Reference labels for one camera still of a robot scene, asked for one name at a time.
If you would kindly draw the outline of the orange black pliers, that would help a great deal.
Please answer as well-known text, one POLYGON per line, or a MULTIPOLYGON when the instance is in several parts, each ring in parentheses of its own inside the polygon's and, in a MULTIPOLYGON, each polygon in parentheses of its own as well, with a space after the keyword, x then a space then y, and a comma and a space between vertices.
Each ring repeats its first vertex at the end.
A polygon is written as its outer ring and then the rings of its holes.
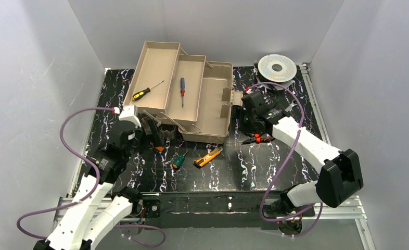
POLYGON ((275 140, 275 138, 272 137, 272 136, 263 137, 260 134, 254 134, 250 138, 242 141, 241 145, 248 145, 248 144, 252 144, 252 143, 256 143, 256 144, 268 143, 268 142, 271 142, 273 140, 275 140))

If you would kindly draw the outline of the green stubby screwdriver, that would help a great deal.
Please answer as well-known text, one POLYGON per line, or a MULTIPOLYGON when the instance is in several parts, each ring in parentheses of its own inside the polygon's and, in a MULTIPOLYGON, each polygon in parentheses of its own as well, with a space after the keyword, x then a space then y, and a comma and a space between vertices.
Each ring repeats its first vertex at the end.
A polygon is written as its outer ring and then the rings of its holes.
POLYGON ((179 155, 178 158, 176 158, 172 164, 172 168, 174 170, 180 170, 184 161, 185 161, 185 156, 187 155, 188 151, 186 151, 184 154, 179 155))

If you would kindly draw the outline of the yellow black screwdriver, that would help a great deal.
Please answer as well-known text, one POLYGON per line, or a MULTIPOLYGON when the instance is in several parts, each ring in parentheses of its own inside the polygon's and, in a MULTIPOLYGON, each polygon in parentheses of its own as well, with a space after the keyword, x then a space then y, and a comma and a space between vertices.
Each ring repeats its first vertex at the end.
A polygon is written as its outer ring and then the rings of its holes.
POLYGON ((138 91, 138 92, 134 93, 133 96, 132 96, 132 101, 137 101, 137 100, 143 98, 146 94, 148 94, 149 92, 151 92, 151 90, 152 90, 153 88, 157 87, 158 85, 160 85, 160 84, 163 83, 163 82, 164 82, 164 80, 162 80, 161 82, 155 84, 155 85, 152 86, 152 87, 147 87, 146 89, 143 89, 143 90, 141 90, 141 91, 138 91))

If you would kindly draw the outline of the blue red screwdriver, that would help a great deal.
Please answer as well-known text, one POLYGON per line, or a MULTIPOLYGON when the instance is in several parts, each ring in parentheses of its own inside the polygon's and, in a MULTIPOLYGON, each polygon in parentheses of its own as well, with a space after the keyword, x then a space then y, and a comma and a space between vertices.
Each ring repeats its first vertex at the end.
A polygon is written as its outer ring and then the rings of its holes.
POLYGON ((184 95, 185 95, 185 79, 184 78, 180 78, 180 94, 181 94, 182 107, 184 107, 184 95))

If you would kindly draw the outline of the yellow black utility knife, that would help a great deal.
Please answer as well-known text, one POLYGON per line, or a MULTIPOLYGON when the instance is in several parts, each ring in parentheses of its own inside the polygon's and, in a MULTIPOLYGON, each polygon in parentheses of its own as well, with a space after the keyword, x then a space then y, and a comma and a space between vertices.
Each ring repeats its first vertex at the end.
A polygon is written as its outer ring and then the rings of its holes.
POLYGON ((223 147, 218 147, 214 149, 213 151, 209 152, 208 154, 206 154, 205 156, 203 156, 202 158, 195 160, 193 164, 196 168, 201 169, 206 164, 214 160, 215 157, 217 157, 222 151, 223 151, 223 147))

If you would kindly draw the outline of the translucent brown beige tool box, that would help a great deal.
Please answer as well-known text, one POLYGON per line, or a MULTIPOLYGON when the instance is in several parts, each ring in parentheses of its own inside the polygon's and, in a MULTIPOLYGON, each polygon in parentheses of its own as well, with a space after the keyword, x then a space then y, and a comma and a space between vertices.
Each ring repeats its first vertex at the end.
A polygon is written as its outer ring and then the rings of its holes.
POLYGON ((119 118, 142 127, 147 116, 175 125, 186 141, 222 144, 241 96, 231 63, 187 54, 180 43, 146 41, 119 118))

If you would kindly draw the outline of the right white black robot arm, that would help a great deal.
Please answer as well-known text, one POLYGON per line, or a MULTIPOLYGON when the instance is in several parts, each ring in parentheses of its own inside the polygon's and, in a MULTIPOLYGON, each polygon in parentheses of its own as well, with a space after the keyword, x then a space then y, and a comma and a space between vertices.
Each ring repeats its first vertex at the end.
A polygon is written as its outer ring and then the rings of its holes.
POLYGON ((280 198, 268 207, 290 214, 299 207, 324 203, 336 208, 364 186, 358 154, 342 151, 317 138, 290 114, 297 100, 282 108, 267 104, 262 93, 252 92, 241 98, 241 131, 251 137, 243 144, 279 140, 297 152, 318 173, 318 179, 285 189, 280 198))

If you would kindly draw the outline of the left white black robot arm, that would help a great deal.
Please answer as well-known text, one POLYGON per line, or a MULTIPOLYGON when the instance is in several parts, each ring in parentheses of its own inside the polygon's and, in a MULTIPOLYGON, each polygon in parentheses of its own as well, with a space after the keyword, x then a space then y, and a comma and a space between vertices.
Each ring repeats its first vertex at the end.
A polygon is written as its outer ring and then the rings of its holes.
POLYGON ((126 169, 133 153, 160 144, 152 139, 158 133, 151 121, 152 132, 146 134, 136 118, 121 118, 122 131, 118 136, 100 145, 87 155, 94 166, 85 173, 66 212, 54 231, 45 239, 37 241, 34 249, 95 249, 99 242, 120 221, 131 215, 143 199, 137 189, 124 187, 111 196, 111 203, 99 215, 95 214, 103 198, 112 189, 119 175, 126 169))

